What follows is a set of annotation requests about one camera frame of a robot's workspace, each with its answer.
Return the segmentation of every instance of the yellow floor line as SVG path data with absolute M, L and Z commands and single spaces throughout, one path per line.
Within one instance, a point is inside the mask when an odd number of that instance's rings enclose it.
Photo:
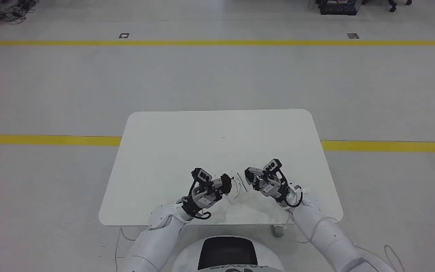
M 0 135 L 0 144 L 45 146 L 119 146 L 121 137 L 70 135 Z
M 116 136 L 0 135 L 1 145 L 119 146 Z M 325 151 L 435 152 L 435 142 L 422 141 L 322 141 Z
M 435 152 L 431 141 L 322 141 L 325 151 Z
M 0 46 L 435 46 L 435 40 L 155 40 L 155 41 L 0 41 Z

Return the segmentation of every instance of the gray floor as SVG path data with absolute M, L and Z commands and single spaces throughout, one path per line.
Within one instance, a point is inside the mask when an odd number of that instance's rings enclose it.
M 320 16 L 302 0 L 51 0 L 2 39 L 435 39 L 429 0 Z M 321 139 L 435 141 L 433 47 L 2 47 L 0 134 L 121 135 L 137 111 L 305 108 Z M 117 148 L 0 146 L 0 271 L 114 271 L 98 212 Z M 327 152 L 356 244 L 432 271 L 435 154 Z M 141 228 L 128 228 L 134 237 Z M 331 271 L 289 226 L 187 227 L 250 237 L 288 271 Z M 119 255 L 130 243 L 121 241 Z

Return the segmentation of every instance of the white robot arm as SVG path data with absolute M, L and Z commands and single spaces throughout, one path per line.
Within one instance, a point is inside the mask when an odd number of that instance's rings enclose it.
M 211 176 L 200 168 L 192 172 L 194 182 L 189 195 L 174 205 L 157 207 L 150 217 L 150 228 L 143 231 L 128 251 L 121 272 L 158 272 L 168 261 L 178 239 L 180 230 L 193 218 L 207 219 L 198 213 L 210 208 L 231 191 L 231 179 L 223 174 L 211 180 Z
M 254 190 L 273 197 L 290 213 L 292 221 L 335 271 L 394 272 L 381 259 L 362 256 L 335 219 L 322 214 L 321 208 L 316 206 L 317 201 L 308 192 L 302 192 L 300 186 L 288 184 L 281 166 L 278 159 L 273 159 L 263 169 L 248 167 L 245 170 L 246 180 Z

